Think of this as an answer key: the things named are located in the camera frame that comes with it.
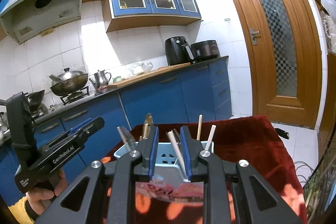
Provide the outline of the yellow sleeve forearm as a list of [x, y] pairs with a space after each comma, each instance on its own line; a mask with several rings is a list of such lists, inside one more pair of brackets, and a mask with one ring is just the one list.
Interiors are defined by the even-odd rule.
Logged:
[[32, 210], [27, 197], [22, 197], [9, 210], [20, 224], [33, 224], [38, 215]]

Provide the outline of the left hand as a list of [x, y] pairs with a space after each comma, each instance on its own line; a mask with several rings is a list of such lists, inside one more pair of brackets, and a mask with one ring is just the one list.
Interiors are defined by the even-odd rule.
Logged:
[[55, 196], [58, 197], [67, 187], [66, 174], [62, 169], [59, 170], [59, 179], [54, 190], [35, 187], [26, 193], [26, 211], [32, 219], [36, 219], [45, 211], [46, 207], [42, 204], [42, 201], [49, 201]]

